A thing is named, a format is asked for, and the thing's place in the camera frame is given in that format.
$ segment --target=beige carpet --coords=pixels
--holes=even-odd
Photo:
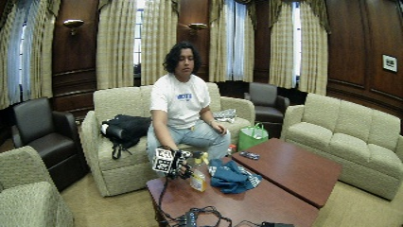
[[[102,198],[87,174],[61,195],[70,207],[75,226],[154,227],[154,209],[146,189]],[[315,227],[403,226],[403,186],[396,197],[385,201],[357,188],[337,182],[327,204],[319,212]]]

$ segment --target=green shopping bag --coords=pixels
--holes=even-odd
[[[237,150],[245,150],[267,140],[268,134],[260,123],[256,123],[253,126],[243,127],[239,130]]]

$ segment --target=wooden coffee table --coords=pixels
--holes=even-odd
[[[324,206],[341,173],[340,164],[275,138],[247,151],[260,155],[257,161],[239,152],[232,160],[301,200],[317,208]]]
[[[295,226],[312,225],[319,212],[317,208],[292,196],[268,181],[263,180],[255,188],[240,194],[223,194],[219,188],[210,186],[206,167],[202,171],[207,177],[207,187],[203,192],[190,187],[188,179],[175,179],[167,183],[160,209],[172,218],[183,215],[190,208],[214,206],[220,215],[231,219],[232,226],[241,220],[259,224],[267,221],[291,223]],[[164,219],[155,208],[163,183],[164,178],[147,181],[147,188],[152,197],[158,220]],[[199,215],[198,226],[214,226],[216,220],[214,215]],[[228,223],[222,220],[219,226],[228,226],[227,224]]]

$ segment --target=wall sconce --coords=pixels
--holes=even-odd
[[[67,28],[71,29],[70,33],[71,35],[75,35],[77,33],[77,27],[79,27],[81,25],[83,25],[83,21],[82,20],[65,20],[62,22],[62,25]]]
[[[188,25],[190,35],[196,35],[199,30],[206,29],[206,25],[200,23],[194,23]]]

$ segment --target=blue cloth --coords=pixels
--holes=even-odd
[[[208,173],[211,175],[211,186],[219,187],[225,194],[241,193],[260,183],[261,176],[248,173],[233,161],[223,164],[220,159],[210,160]]]

